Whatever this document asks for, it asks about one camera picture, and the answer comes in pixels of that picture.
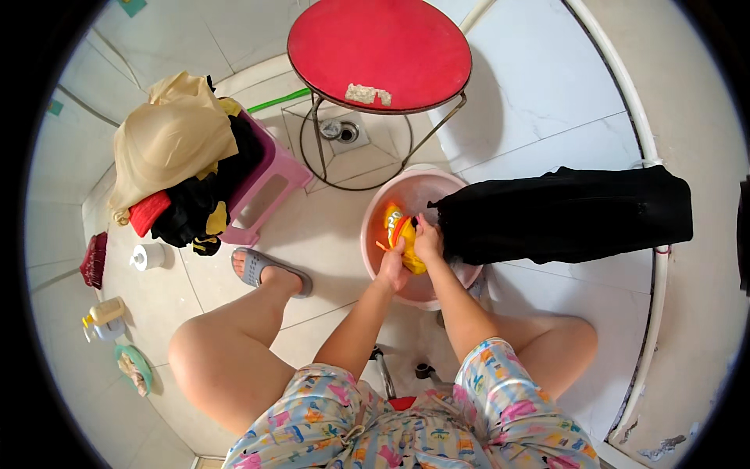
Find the red towel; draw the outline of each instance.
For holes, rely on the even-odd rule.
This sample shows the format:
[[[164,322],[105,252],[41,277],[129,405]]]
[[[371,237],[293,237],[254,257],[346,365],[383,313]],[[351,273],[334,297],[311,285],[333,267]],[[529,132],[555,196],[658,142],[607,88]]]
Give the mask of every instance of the red towel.
[[[170,196],[165,191],[151,194],[130,208],[130,224],[136,234],[143,238],[154,226],[159,215],[172,204]]]

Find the green hose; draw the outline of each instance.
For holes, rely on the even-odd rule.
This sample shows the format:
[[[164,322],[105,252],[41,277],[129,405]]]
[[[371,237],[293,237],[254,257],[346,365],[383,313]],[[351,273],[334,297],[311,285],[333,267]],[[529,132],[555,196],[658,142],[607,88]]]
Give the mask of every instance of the green hose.
[[[310,93],[311,91],[309,88],[303,88],[299,91],[293,92],[291,95],[282,96],[281,98],[276,98],[267,103],[258,104],[257,106],[248,108],[247,112],[252,114],[256,111],[260,111],[261,109],[265,109],[266,107],[271,107],[271,106],[274,106],[275,104],[283,103],[284,101],[291,101],[292,99],[301,98],[302,96],[307,96]]]

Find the red brush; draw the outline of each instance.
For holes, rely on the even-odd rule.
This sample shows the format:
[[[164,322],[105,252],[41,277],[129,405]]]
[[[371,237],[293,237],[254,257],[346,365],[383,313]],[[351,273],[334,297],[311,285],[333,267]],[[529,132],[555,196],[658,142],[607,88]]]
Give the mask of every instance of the red brush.
[[[104,258],[107,255],[107,232],[99,233],[88,241],[86,255],[78,268],[83,281],[90,287],[101,290],[101,279],[104,274]]]

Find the toilet paper roll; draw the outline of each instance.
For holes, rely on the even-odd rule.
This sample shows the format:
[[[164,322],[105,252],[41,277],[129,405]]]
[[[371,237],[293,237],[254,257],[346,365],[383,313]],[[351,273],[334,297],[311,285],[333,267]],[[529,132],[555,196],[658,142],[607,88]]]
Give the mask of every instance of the toilet paper roll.
[[[130,258],[130,264],[143,272],[144,270],[161,267],[164,263],[164,247],[159,243],[137,245]]]

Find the green soap dish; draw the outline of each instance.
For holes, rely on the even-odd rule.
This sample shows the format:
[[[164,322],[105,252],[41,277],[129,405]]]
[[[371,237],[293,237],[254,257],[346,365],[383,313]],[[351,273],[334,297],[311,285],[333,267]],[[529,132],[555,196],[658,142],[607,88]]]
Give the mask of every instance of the green soap dish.
[[[145,394],[151,394],[151,381],[154,379],[154,375],[151,373],[151,367],[149,366],[149,364],[146,363],[146,361],[143,359],[143,355],[141,355],[140,352],[132,345],[118,345],[115,347],[115,362],[117,362],[117,360],[120,360],[120,356],[122,356],[123,353],[125,353],[130,357],[131,360],[133,360],[136,368],[138,368],[140,374],[143,375],[143,381],[145,382]],[[133,382],[133,380],[131,380],[129,376],[125,377],[127,378],[128,383],[130,383],[130,385],[133,387],[133,389],[137,391],[138,388],[136,387],[136,384]]]

